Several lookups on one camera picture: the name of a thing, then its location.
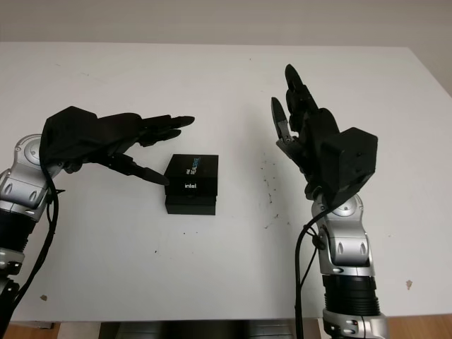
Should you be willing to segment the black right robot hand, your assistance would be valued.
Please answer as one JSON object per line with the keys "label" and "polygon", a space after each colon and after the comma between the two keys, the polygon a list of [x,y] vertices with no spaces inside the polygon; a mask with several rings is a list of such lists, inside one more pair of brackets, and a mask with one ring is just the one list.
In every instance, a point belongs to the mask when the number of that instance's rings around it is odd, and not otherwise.
{"label": "black right robot hand", "polygon": [[339,132],[333,115],[320,108],[303,83],[293,65],[285,67],[287,91],[285,95],[289,114],[280,101],[272,97],[271,112],[278,135],[276,145],[291,159],[304,175],[306,198],[314,200],[322,192],[320,148],[323,139]]}

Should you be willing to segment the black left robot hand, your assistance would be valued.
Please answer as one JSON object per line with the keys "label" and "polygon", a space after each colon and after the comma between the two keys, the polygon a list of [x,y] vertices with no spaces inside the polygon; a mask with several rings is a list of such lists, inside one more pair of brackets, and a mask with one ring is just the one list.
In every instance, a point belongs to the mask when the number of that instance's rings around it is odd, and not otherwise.
{"label": "black left robot hand", "polygon": [[77,140],[63,155],[64,170],[72,174],[84,164],[97,163],[126,176],[167,186],[167,177],[137,165],[126,151],[136,143],[145,148],[176,138],[181,128],[194,121],[192,116],[162,115],[144,119],[134,113],[99,118],[95,124],[76,132]]}

